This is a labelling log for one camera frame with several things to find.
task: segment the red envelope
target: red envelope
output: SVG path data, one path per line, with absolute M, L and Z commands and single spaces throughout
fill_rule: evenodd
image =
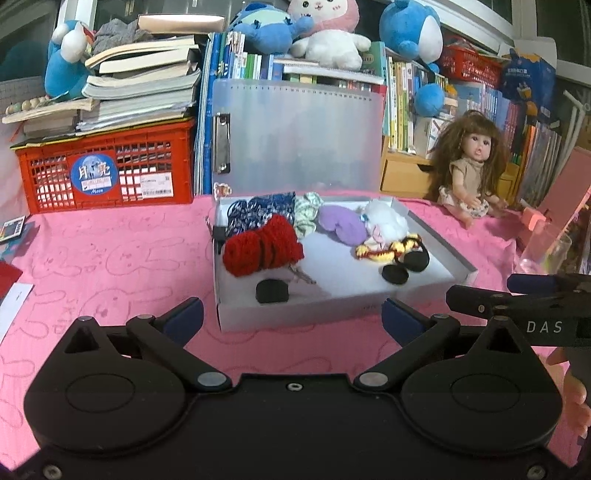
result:
M 0 261 L 0 301 L 10 288 L 21 278 L 22 271 L 4 261 Z

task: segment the drawer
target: drawer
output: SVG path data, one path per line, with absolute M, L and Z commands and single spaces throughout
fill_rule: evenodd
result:
M 401 198 L 424 198 L 431 186 L 430 165 L 388 160 L 382 178 L 382 192 Z

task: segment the white plush toy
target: white plush toy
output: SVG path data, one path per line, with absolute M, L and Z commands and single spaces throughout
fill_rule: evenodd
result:
M 365 245 L 371 249 L 387 249 L 391 244 L 401 241 L 408 235 L 406 218 L 387 203 L 372 200 L 361 210 L 361 214 L 369 234 Z
M 294 57 L 327 68 L 361 69 L 359 52 L 368 51 L 371 40 L 353 33 L 359 22 L 355 0 L 291 0 L 287 12 L 295 20 L 306 15 L 314 20 L 314 28 L 291 46 Z

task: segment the white paper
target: white paper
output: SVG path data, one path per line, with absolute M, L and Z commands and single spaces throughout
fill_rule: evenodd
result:
M 30 283 L 15 283 L 2 300 L 0 304 L 0 345 L 32 289 L 33 285 Z
M 173 174 L 148 173 L 139 178 L 139 186 L 142 189 L 142 197 L 145 199 L 158 199 L 173 197 Z

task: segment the hand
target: hand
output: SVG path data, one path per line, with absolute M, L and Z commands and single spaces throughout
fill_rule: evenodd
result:
M 464 198 L 464 203 L 470 208 L 478 208 L 480 205 L 482 205 L 480 199 L 474 195 L 466 195 Z
M 564 349 L 557 348 L 550 354 L 546 363 L 558 365 L 566 361 L 568 360 Z M 572 376 L 570 370 L 566 372 L 564 377 L 562 398 L 567 424 L 577 435 L 587 438 L 587 429 L 591 427 L 591 408 L 585 404 L 587 389 L 582 382 Z
M 495 207 L 499 210 L 505 210 L 506 208 L 509 208 L 509 204 L 505 199 L 499 198 L 499 201 L 495 203 Z

